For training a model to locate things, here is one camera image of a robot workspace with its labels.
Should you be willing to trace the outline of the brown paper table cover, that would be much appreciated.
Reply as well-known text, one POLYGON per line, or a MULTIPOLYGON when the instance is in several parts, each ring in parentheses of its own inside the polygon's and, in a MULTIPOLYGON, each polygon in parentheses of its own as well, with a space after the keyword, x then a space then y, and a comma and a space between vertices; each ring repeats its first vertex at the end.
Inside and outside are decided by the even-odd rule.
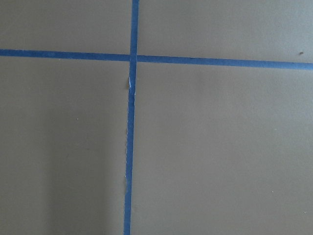
MULTIPOLYGON (((0 49, 130 55, 133 0, 3 0, 0 49)), ((313 64, 310 0, 139 0, 137 55, 313 64)), ((0 56, 0 232, 124 235, 129 62, 0 56)), ((310 235, 313 70, 137 61, 131 235, 310 235)))

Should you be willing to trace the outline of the vertical blue tape strip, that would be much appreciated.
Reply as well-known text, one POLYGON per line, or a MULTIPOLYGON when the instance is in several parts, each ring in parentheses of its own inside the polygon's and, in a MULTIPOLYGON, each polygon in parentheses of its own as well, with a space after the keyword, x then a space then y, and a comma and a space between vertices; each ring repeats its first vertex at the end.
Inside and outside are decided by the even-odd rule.
POLYGON ((124 197, 124 223, 123 234, 131 234, 132 216, 132 180, 133 180, 133 154, 134 154, 134 119, 135 119, 135 92, 137 67, 137 41, 138 41, 139 1, 132 1, 130 59, 129 59, 129 93, 127 117, 127 143, 125 168, 125 197, 124 197))

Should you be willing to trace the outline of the horizontal blue tape strip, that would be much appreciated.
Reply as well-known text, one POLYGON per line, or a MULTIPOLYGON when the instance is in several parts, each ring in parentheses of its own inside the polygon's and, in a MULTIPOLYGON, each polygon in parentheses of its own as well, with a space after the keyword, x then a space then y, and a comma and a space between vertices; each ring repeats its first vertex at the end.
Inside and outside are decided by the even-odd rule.
MULTIPOLYGON (((131 59, 131 56, 128 54, 65 52, 65 51, 23 50, 23 49, 1 49, 0 55, 7 57, 33 57, 33 58, 54 58, 54 59, 98 60, 98 61, 122 61, 122 62, 129 62, 131 59)), ((298 62, 173 57, 173 56, 153 56, 153 55, 137 55, 135 59, 138 62, 142 63, 210 65, 210 66, 290 69, 290 70, 309 70, 309 71, 313 69, 312 63, 298 63, 298 62)))

